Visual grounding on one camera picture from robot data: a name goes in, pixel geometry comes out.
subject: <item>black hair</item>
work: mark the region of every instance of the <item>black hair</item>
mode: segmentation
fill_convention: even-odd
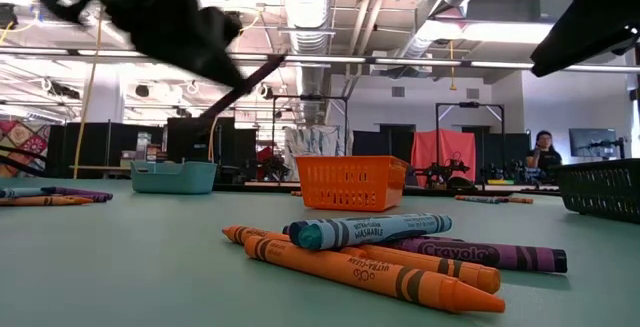
[[[553,135],[549,131],[542,130],[542,131],[538,132],[538,134],[536,135],[536,147],[538,146],[538,140],[542,136],[549,136],[549,137],[553,138]],[[551,143],[551,146],[549,146],[549,152],[555,152],[555,151],[556,151],[556,149],[553,147],[553,143]]]

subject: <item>ceiling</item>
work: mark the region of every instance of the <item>ceiling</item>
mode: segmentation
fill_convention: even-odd
[[[381,12],[377,18],[377,31],[372,33],[372,37],[366,46],[366,54],[377,50],[393,50],[401,47],[410,35],[413,28],[414,9],[419,0],[383,0]],[[36,0],[0,0],[0,2],[11,2],[19,5],[17,14],[20,17],[19,27],[31,26],[20,33],[11,33],[5,40],[3,46],[30,46],[30,47],[59,47],[59,48],[94,48],[98,32],[97,20],[92,26],[84,30],[71,27],[68,24],[56,22],[55,19],[45,15],[44,23],[33,21],[31,6]],[[259,52],[272,53],[290,50],[289,36],[280,33],[278,27],[286,27],[287,16],[283,7],[284,0],[200,0],[203,6],[215,5],[225,10],[237,10],[242,14],[242,21],[247,28],[243,35],[237,38],[229,47],[236,52]],[[332,15],[332,27],[335,35],[331,40],[330,54],[345,54],[349,46],[353,26],[355,24],[357,0],[334,0],[332,5],[338,7],[334,9]],[[103,23],[102,48],[108,49],[130,49],[127,35],[115,29],[110,23]],[[436,58],[449,58],[448,46],[432,46],[429,53]],[[534,49],[533,44],[513,44],[494,43],[457,40],[454,41],[454,58],[473,58],[482,60],[497,61],[526,61]],[[28,100],[28,101],[71,101],[64,97],[51,95],[46,90],[47,84],[42,82],[42,78],[52,79],[61,82],[73,89],[82,91],[84,80],[87,76],[89,63],[71,61],[46,61],[46,60],[0,60],[0,94],[6,100]],[[226,91],[224,86],[215,85],[212,82],[204,81],[202,78],[194,76],[174,67],[151,64],[151,63],[126,63],[123,64],[126,71],[128,100],[131,104],[176,104],[181,102],[185,105],[201,106],[210,105],[219,99]],[[245,74],[251,73],[255,67],[243,66]],[[446,76],[449,69],[434,68],[434,78]],[[488,71],[466,69],[457,72],[458,77],[483,77]],[[265,83],[276,88],[276,93],[295,94],[296,74],[295,68],[284,67],[278,73],[271,74]],[[139,84],[149,84],[161,86],[165,90],[165,85],[174,89],[181,89],[179,101],[171,100],[178,96],[173,94],[147,98],[136,96],[135,88]],[[297,100],[279,100],[279,105],[286,103],[293,109],[293,113],[286,113],[283,116],[283,123],[293,122],[299,115]],[[252,107],[254,109],[271,108],[271,101],[266,101],[257,93],[241,99],[237,103],[241,107]],[[38,107],[38,110],[48,116],[56,116],[60,119],[77,119],[79,107]],[[176,111],[167,109],[128,109],[125,117],[134,122],[153,123],[162,121],[168,116],[175,116]],[[262,120],[269,119],[271,114],[265,111],[258,111],[258,116],[252,112],[250,117]]]

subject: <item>orange plastic basket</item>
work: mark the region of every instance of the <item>orange plastic basket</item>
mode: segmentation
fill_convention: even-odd
[[[307,207],[382,212],[400,203],[408,164],[393,156],[297,157]]]

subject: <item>light blue table surface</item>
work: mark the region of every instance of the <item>light blue table surface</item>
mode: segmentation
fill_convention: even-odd
[[[405,197],[388,214],[449,214],[443,234],[562,248],[569,273],[503,271],[504,314],[449,314],[250,260],[222,227],[279,231],[311,210],[285,194],[144,195],[130,181],[0,179],[114,193],[107,204],[0,209],[0,326],[638,326],[640,225],[554,197],[489,205]]]

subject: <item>red curtain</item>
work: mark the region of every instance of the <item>red curtain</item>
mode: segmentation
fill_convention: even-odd
[[[436,162],[436,131],[416,132],[411,151],[411,165],[414,168],[427,168]],[[473,133],[440,130],[440,165],[449,165],[449,159],[464,162],[470,170],[467,173],[454,172],[454,176],[466,177],[471,181],[476,176],[476,141]],[[427,184],[426,177],[418,177],[420,186]]]

